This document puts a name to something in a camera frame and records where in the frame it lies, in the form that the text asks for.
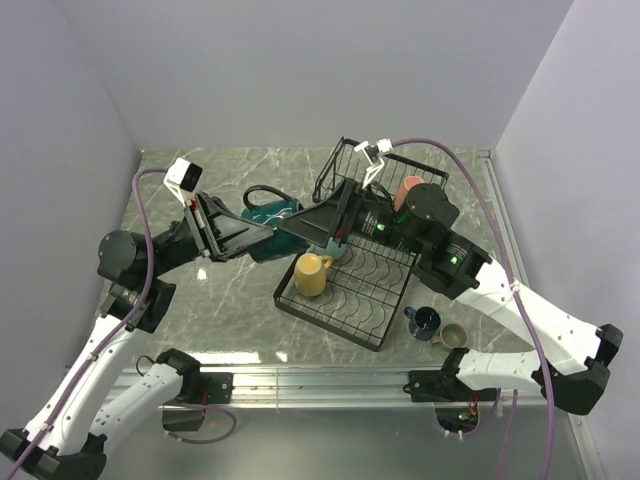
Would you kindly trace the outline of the cream yellow mug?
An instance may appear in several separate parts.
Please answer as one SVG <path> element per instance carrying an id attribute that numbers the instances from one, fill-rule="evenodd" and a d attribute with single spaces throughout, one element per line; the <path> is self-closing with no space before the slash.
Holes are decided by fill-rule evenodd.
<path id="1" fill-rule="evenodd" d="M 299 257 L 294 267 L 294 284 L 297 292 L 305 297 L 320 295 L 327 282 L 327 271 L 333 263 L 328 255 L 305 253 Z"/>

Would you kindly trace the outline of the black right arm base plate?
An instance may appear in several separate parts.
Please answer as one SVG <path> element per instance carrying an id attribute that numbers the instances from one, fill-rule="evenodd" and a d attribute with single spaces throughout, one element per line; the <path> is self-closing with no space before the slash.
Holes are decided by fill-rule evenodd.
<path id="1" fill-rule="evenodd" d="M 488 402 L 499 396 L 495 388 L 472 390 L 455 376 L 436 370 L 409 371 L 403 392 L 411 397 L 413 403 Z"/>

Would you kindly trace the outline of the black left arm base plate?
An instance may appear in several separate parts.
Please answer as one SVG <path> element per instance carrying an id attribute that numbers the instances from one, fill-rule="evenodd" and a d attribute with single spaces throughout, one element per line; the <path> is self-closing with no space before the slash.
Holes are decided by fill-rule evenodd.
<path id="1" fill-rule="evenodd" d="M 207 405 L 227 405 L 233 394 L 234 375 L 231 372 L 202 372 L 200 389 L 201 398 Z"/>

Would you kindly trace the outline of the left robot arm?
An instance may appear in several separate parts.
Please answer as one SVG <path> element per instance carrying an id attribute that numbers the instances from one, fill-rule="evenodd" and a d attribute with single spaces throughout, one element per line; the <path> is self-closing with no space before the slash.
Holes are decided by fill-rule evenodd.
<path id="1" fill-rule="evenodd" d="M 199 257 L 235 259 L 273 235 L 270 226 L 235 215 L 202 192 L 187 199 L 183 220 L 156 236 L 106 235 L 98 273 L 112 285 L 90 337 L 36 416 L 2 434 L 2 454 L 36 479 L 96 479 L 111 450 L 144 416 L 166 403 L 204 406 L 201 364 L 176 349 L 161 353 L 115 400 L 106 397 L 169 308 L 176 287 L 161 275 Z"/>

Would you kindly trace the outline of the black wire dish rack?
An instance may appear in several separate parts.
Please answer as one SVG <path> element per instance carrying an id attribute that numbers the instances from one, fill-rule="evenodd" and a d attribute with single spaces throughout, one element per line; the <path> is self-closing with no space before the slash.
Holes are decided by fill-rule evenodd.
<path id="1" fill-rule="evenodd" d="M 357 158 L 359 142 L 341 138 L 315 182 L 312 199 L 325 200 L 346 178 L 362 179 L 368 163 Z M 389 153 L 385 166 L 371 185 L 372 193 L 386 200 L 409 176 L 445 189 L 449 175 L 437 168 Z M 293 279 L 298 257 L 274 291 L 277 308 L 334 333 L 352 343 L 377 352 L 385 342 L 393 318 L 409 282 L 417 254 L 402 243 L 395 246 L 350 233 L 346 252 L 327 271 L 323 292 L 316 297 L 299 294 Z"/>

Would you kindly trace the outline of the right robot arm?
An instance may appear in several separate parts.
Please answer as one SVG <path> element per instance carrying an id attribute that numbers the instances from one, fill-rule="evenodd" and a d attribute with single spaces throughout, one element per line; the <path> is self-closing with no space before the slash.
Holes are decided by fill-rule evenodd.
<path id="1" fill-rule="evenodd" d="M 329 198 L 285 217 L 278 228 L 317 246 L 356 235 L 412 254 L 412 273 L 424 286 L 492 318 L 532 347 L 523 353 L 456 347 L 425 386 L 411 386 L 412 394 L 454 401 L 472 391 L 521 390 L 538 392 L 565 412 L 590 413 L 609 381 L 621 330 L 583 322 L 517 281 L 504 263 L 452 230 L 458 215 L 434 183 L 410 187 L 395 207 L 344 180 Z"/>

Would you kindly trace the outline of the pink mug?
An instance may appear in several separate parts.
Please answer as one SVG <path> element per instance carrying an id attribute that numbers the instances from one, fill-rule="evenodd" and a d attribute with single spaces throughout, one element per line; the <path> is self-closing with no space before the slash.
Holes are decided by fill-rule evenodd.
<path id="1" fill-rule="evenodd" d="M 396 190 L 395 197 L 393 200 L 393 207 L 396 212 L 398 212 L 401 209 L 409 191 L 413 187 L 420 185 L 423 182 L 424 180 L 422 177 L 408 176 L 400 183 L 399 187 Z"/>

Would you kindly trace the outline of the light blue mug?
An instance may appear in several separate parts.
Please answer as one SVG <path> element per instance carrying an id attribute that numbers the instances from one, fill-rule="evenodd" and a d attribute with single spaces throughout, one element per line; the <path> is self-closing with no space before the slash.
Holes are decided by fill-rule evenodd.
<path id="1" fill-rule="evenodd" d="M 325 247 L 319 247 L 314 245 L 310 248 L 310 252 L 319 256 L 329 256 L 333 260 L 341 259 L 348 249 L 346 243 L 338 244 L 334 241 L 329 241 Z"/>

